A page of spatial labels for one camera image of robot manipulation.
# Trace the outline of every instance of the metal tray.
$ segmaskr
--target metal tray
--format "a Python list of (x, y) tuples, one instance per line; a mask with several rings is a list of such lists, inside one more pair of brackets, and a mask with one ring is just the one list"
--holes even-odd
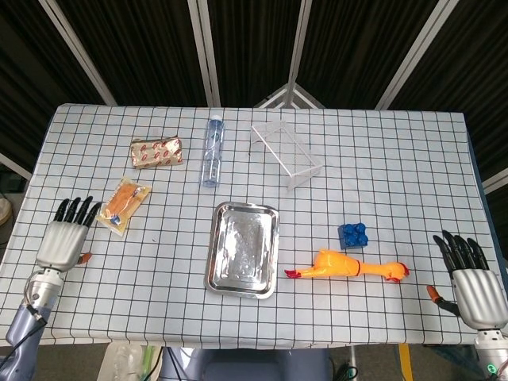
[(214, 212), (205, 286), (209, 290), (268, 298), (275, 290), (279, 212), (269, 206), (223, 202)]

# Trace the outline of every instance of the table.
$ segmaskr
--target table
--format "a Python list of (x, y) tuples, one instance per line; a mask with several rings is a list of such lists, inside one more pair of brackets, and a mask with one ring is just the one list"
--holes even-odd
[[(199, 187), (206, 120), (225, 120), (221, 185)], [(286, 120), (325, 161), (288, 192), (270, 152), (249, 155), (253, 123)], [(178, 135), (185, 162), (132, 168), (134, 137)], [(203, 348), (300, 348), (350, 343), (471, 343), (475, 333), (426, 293), (452, 288), (432, 235), (475, 238), (499, 275), (462, 114), (363, 110), (265, 110), (63, 105), (48, 128), (0, 269), (0, 337), (36, 268), (44, 230), (64, 198), (107, 200), (127, 176), (152, 186), (123, 238), (100, 225), (94, 256), (70, 270), (43, 343), (113, 340)], [(252, 202), (280, 211), (276, 292), (266, 300), (205, 290), (214, 207)], [(287, 279), (320, 248), (338, 249), (337, 226), (362, 221), (368, 246), (347, 254), (401, 261), (402, 283), (378, 276)]]

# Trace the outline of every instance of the robotic hand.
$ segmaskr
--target robotic hand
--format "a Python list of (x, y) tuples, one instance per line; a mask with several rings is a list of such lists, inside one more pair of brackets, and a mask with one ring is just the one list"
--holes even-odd
[(87, 215), (92, 197), (88, 197), (76, 213), (80, 201), (81, 198), (76, 198), (67, 208), (69, 199), (63, 200), (55, 220), (46, 229), (36, 258), (42, 268), (26, 281), (23, 303), (7, 333), (7, 341), (13, 349), (5, 358), (0, 358), (0, 381), (32, 379), (42, 332), (64, 284), (60, 274), (90, 259), (89, 254), (82, 256), (81, 251), (101, 204), (95, 204)]
[(427, 286), (429, 296), (438, 307), (478, 331), (475, 348), (487, 379), (508, 380), (508, 340), (500, 330), (508, 322), (508, 305), (498, 279), (474, 240), (466, 242), (446, 230), (443, 237), (446, 241), (433, 238), (450, 274), (456, 304), (444, 300), (432, 286)]

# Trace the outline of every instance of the rubber chicken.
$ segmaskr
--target rubber chicken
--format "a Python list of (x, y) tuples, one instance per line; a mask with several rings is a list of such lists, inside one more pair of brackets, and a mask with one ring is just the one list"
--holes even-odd
[(405, 264), (365, 264), (339, 252), (322, 249), (314, 259), (314, 266), (302, 270), (284, 270), (288, 278), (313, 278), (317, 276), (358, 276), (372, 274), (384, 276), (387, 280), (400, 282), (409, 275)]

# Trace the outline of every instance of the snack package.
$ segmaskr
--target snack package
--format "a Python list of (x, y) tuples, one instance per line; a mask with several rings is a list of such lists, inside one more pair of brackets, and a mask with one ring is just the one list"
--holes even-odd
[(134, 139), (130, 144), (130, 155), (136, 169), (182, 164), (182, 141), (178, 137), (158, 140)]
[(113, 196), (102, 207), (97, 220), (120, 237), (123, 236), (130, 218), (151, 189), (123, 178)]

